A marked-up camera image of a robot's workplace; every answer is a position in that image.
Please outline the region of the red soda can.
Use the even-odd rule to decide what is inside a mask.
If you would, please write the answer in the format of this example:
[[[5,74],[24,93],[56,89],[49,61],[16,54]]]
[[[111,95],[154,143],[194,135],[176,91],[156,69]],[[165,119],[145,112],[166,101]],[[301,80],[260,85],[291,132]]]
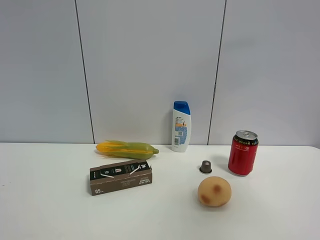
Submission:
[[[250,174],[254,167],[258,145],[256,133],[238,130],[232,138],[228,169],[238,176]]]

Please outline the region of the white blue shampoo bottle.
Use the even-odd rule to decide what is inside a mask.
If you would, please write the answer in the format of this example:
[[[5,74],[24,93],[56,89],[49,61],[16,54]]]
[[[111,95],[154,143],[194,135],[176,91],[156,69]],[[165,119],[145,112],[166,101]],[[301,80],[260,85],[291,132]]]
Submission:
[[[189,105],[186,101],[173,103],[172,141],[171,149],[183,153],[187,150],[192,130],[192,120]]]

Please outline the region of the toy corn cob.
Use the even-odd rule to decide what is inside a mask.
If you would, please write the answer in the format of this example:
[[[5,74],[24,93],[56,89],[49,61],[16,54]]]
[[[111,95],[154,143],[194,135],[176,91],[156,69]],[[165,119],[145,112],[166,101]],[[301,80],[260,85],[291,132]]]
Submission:
[[[98,153],[116,158],[147,160],[159,150],[148,143],[107,140],[96,145]]]

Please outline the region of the brown coffee capsule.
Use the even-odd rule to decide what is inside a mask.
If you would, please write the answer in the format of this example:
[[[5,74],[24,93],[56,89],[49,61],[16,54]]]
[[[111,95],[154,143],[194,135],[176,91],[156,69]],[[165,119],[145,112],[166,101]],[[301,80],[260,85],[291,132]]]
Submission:
[[[199,167],[199,171],[203,174],[210,174],[212,172],[211,162],[204,160]]]

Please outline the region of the brown coffee capsule box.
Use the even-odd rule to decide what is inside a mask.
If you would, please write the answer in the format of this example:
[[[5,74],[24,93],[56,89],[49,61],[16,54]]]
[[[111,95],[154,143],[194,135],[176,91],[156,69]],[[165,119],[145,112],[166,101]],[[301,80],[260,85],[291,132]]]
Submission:
[[[151,184],[153,172],[146,160],[129,160],[91,168],[89,185],[92,196]]]

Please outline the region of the toy peach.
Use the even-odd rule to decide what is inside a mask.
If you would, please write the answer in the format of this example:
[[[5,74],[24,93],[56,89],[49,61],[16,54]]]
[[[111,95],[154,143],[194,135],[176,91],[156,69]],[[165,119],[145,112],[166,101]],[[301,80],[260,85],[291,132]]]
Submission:
[[[222,177],[207,177],[199,184],[197,196],[200,203],[205,206],[222,207],[232,197],[231,185]]]

